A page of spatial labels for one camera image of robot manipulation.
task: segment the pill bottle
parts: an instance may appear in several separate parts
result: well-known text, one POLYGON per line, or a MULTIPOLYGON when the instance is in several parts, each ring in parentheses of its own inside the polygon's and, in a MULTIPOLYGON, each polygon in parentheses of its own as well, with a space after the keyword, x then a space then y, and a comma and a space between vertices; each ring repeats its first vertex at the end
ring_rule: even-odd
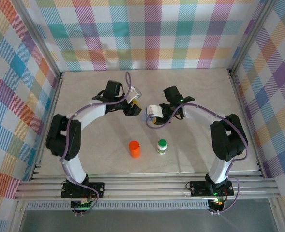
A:
POLYGON ((163 155, 166 153, 166 150, 167 150, 167 141, 165 139, 161 139, 157 143, 157 152, 160 155, 163 155))

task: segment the white tabletop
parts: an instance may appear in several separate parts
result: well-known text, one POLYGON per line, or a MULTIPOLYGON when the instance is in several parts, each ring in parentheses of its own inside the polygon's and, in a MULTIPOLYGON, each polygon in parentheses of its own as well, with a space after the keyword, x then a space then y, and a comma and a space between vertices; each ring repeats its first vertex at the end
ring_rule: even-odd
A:
MULTIPOLYGON (((226 69, 133 70, 130 74, 133 86, 143 94, 139 99, 143 108, 167 103, 163 90, 176 85, 183 97, 192 96, 215 112, 241 115, 226 69)), ((126 92, 125 71, 67 72, 55 114, 74 113, 105 89, 108 80, 122 82, 126 92)), ((215 157, 210 130, 192 119, 173 119, 166 127, 152 130, 140 116, 125 116, 123 111, 117 111, 96 119, 83 129, 81 136, 79 157, 88 174, 208 172, 215 157), (160 139, 168 142, 162 156, 156 149, 160 139), (140 144, 141 155, 137 159, 129 155, 128 143, 132 140, 140 144)), ((40 175, 63 175, 58 160, 45 149, 40 175)), ((252 144, 248 158, 234 163, 233 170, 258 170, 252 144)))

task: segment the orange cup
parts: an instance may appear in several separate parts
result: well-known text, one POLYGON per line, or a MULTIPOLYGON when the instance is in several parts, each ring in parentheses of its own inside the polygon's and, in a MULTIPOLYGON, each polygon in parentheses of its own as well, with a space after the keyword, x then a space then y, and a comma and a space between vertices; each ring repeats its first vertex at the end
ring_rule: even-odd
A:
POLYGON ((135 140, 131 141, 128 144, 129 152, 131 154, 131 157, 138 158, 140 156, 140 146, 139 143, 135 140))

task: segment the colorful checkered backdrop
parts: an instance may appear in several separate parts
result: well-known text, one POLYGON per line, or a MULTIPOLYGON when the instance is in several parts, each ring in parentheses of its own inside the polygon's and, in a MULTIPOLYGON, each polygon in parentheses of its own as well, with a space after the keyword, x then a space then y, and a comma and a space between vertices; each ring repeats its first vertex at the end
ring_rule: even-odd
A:
POLYGON ((9 0, 0 0, 0 232, 26 180, 56 85, 9 0))
POLYGON ((23 0, 61 71, 227 68, 264 1, 23 0))
POLYGON ((285 1, 278 0, 236 82, 268 177, 285 204, 285 1))

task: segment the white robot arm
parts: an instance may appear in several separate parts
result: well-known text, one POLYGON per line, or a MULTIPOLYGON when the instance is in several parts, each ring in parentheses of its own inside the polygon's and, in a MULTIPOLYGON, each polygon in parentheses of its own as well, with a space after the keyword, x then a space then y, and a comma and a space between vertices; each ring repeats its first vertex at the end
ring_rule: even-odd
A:
MULTIPOLYGON (((190 101, 188 103, 199 105, 197 101, 190 101)), ((197 120, 201 125, 203 125, 208 130, 211 129, 211 125, 214 122, 221 121, 219 118, 208 114, 206 111, 198 107, 185 105, 182 109, 183 109, 183 114, 186 118, 197 120)), ((213 161, 213 165, 208 173, 210 179, 215 184, 225 181, 227 178, 226 172, 230 164, 231 160, 230 161, 221 160, 216 156, 213 161)))
POLYGON ((169 104, 151 105, 146 108, 146 113, 149 118, 153 118, 154 124, 167 124, 174 116, 179 120, 183 118, 195 119, 211 131, 212 148, 216 157, 206 175, 206 188, 212 195, 227 184, 227 174, 234 157, 240 155, 245 149, 238 133, 225 122, 229 121, 247 143, 240 120, 235 114, 228 116, 217 114, 220 117, 210 114, 203 107, 198 107, 199 104, 194 98, 183 98, 176 86, 165 89, 164 94, 169 104))
POLYGON ((78 154, 81 131, 95 119, 104 116, 108 112, 123 110, 126 116, 136 116, 140 113, 141 109, 136 101, 141 96, 139 90, 131 87, 126 96, 123 93, 120 97, 117 97, 121 87, 122 84, 119 82, 108 81, 106 89, 99 92, 89 102, 92 107, 82 110, 74 117, 69 125, 69 131, 67 131, 67 124, 73 114, 67 116, 55 115, 53 117, 46 147, 51 150, 53 155, 62 157, 66 146, 66 135, 62 131, 69 134, 68 151, 64 159, 61 159, 61 162, 67 175, 67 181, 71 182, 72 185, 77 183, 85 185, 88 182, 88 176, 82 168, 78 154))

